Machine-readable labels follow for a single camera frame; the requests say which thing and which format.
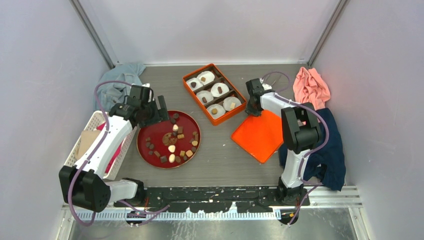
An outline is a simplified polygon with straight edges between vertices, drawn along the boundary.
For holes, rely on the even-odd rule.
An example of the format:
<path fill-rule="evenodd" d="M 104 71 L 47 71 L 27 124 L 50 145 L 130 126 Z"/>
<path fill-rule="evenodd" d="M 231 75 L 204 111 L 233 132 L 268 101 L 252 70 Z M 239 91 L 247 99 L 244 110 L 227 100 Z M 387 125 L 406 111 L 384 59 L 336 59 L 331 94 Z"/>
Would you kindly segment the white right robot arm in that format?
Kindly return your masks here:
<path fill-rule="evenodd" d="M 279 177 L 276 196 L 283 205 L 291 205 L 304 189 L 304 172 L 309 156 L 327 144 L 329 130 L 325 120 L 311 103 L 298 103 L 265 89 L 260 79 L 246 82 L 249 100 L 245 112 L 259 117 L 268 110 L 281 117 L 282 139 L 287 147 L 286 162 Z"/>

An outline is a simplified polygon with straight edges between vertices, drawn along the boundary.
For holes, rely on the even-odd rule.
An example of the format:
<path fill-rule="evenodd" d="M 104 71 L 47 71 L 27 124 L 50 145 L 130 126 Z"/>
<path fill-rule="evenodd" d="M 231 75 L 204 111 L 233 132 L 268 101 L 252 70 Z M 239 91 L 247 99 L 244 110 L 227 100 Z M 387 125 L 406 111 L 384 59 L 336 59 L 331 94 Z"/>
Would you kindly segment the orange chocolate box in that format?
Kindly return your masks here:
<path fill-rule="evenodd" d="M 187 85 L 187 81 L 191 78 L 196 78 L 198 76 L 198 74 L 200 74 L 203 71 L 211 71 L 214 73 L 215 75 L 215 79 L 213 82 L 204 85 L 203 87 L 195 90 L 195 91 L 191 91 Z M 206 117 L 209 119 L 209 121 L 211 122 L 212 125 L 217 126 L 220 125 L 221 123 L 227 121 L 228 119 L 234 117 L 236 114 L 240 113 L 242 110 L 245 109 L 246 104 L 247 104 L 247 100 L 246 98 L 241 94 L 241 92 L 234 86 L 234 84 L 222 73 L 221 70 L 218 69 L 218 67 L 213 64 L 210 63 L 206 66 L 203 66 L 197 70 L 195 70 L 192 73 L 187 74 L 186 76 L 184 76 L 182 78 L 183 81 L 183 85 L 186 88 L 186 90 L 188 91 L 188 93 L 193 97 L 193 99 L 196 101 L 196 103 L 199 105 L 199 107 L 201 108 L 201 110 L 203 111 L 203 113 L 206 115 Z M 199 99 L 197 98 L 196 94 L 200 91 L 209 91 L 211 90 L 212 86 L 216 83 L 224 83 L 229 87 L 229 92 L 223 94 L 220 97 L 214 97 L 213 101 L 203 105 L 201 104 L 201 102 L 199 101 Z M 236 107 L 235 109 L 231 110 L 231 111 L 226 111 L 226 113 L 221 116 L 218 119 L 212 119 L 212 117 L 210 116 L 210 114 L 207 111 L 207 108 L 210 105 L 213 104 L 220 104 L 223 106 L 223 101 L 225 98 L 227 97 L 236 97 L 241 101 L 241 105 Z"/>

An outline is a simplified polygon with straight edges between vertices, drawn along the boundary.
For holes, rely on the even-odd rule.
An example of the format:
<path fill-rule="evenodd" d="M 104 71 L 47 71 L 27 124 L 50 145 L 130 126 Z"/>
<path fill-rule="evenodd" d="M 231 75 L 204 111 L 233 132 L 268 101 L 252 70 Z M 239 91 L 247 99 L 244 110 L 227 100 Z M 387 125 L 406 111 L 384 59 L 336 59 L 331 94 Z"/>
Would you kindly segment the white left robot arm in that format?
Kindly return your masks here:
<path fill-rule="evenodd" d="M 145 128 L 169 120 L 165 99 L 154 97 L 148 83 L 132 84 L 122 103 L 102 112 L 105 125 L 88 150 L 72 166 L 63 166 L 59 181 L 65 203 L 102 212 L 109 203 L 127 200 L 141 206 L 146 200 L 144 183 L 132 178 L 104 181 L 106 168 L 125 138 L 136 128 Z"/>

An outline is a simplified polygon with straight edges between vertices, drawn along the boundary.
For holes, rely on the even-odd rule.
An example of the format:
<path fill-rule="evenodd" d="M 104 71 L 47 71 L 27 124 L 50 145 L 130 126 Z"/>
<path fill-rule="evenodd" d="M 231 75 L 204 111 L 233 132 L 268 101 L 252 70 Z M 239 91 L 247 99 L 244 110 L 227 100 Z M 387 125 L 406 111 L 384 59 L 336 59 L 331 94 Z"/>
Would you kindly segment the orange box lid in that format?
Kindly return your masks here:
<path fill-rule="evenodd" d="M 249 115 L 232 133 L 231 139 L 259 163 L 264 164 L 283 144 L 281 118 L 269 110 Z"/>

